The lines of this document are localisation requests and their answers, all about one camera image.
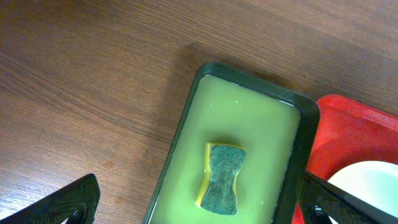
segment wood grain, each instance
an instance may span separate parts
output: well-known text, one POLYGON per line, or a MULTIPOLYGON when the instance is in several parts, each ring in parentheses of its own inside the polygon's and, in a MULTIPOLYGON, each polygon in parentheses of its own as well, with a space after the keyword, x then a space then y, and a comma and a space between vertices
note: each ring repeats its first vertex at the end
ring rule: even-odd
POLYGON ((5 0, 0 24, 0 218, 94 173, 95 223, 140 223, 205 62, 398 114, 396 1, 5 0))

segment rectangular tray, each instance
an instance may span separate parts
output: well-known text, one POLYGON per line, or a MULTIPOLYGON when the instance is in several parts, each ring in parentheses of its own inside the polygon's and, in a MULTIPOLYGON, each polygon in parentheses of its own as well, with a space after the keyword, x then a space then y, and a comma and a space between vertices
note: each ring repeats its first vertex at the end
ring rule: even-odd
POLYGON ((310 156, 312 144, 317 131, 320 113, 317 104, 310 98, 282 88, 280 86, 268 83, 264 80, 248 75, 237 69, 222 65, 220 63, 210 62, 202 65, 193 81, 187 103, 185 104, 182 117, 178 124, 177 131, 174 136, 169 154, 166 158, 162 172, 160 173, 159 181, 156 185, 154 194, 149 203, 143 223, 149 223, 150 217, 155 209, 156 201, 159 196, 159 191, 162 186, 166 171, 169 168, 174 149, 180 137, 188 110, 193 100, 193 96, 198 87, 199 81, 205 75, 214 75, 229 82, 244 86, 248 89, 265 94, 277 100, 294 105, 300 111, 300 123, 297 130, 297 135, 294 141, 292 154, 287 165, 285 179, 279 194, 273 223, 291 223, 296 204, 296 185, 300 174, 305 170, 307 161, 310 156))
MULTIPOLYGON (((317 104, 322 116, 307 171, 328 180, 357 162, 398 164, 398 117, 340 95, 324 96, 317 104)), ((293 224, 304 224, 299 208, 293 224)))

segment sponge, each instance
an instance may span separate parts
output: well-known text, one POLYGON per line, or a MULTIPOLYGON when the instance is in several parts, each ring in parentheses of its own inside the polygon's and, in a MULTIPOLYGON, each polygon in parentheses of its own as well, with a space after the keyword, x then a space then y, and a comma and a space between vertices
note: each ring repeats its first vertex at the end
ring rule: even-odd
POLYGON ((205 179, 196 205, 220 215, 235 215, 236 176, 242 168, 246 151, 238 146, 207 143, 205 151, 205 179))

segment red plastic container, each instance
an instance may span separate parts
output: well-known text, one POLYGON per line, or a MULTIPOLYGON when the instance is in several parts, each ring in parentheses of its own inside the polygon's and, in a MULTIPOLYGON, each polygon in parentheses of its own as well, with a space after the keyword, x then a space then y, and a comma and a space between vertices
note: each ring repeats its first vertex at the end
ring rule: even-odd
MULTIPOLYGON (((328 180, 362 161, 398 164, 398 117, 340 95, 317 101, 321 117, 307 170, 328 180)), ((297 206, 293 224, 302 224, 297 206)))

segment white plate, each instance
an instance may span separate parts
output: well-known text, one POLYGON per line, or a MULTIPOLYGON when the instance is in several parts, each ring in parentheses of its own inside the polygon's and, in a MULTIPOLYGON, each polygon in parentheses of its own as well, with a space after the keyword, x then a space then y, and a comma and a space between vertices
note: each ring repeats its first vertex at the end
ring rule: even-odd
POLYGON ((329 183, 398 218, 398 166, 366 161, 347 166, 329 183))

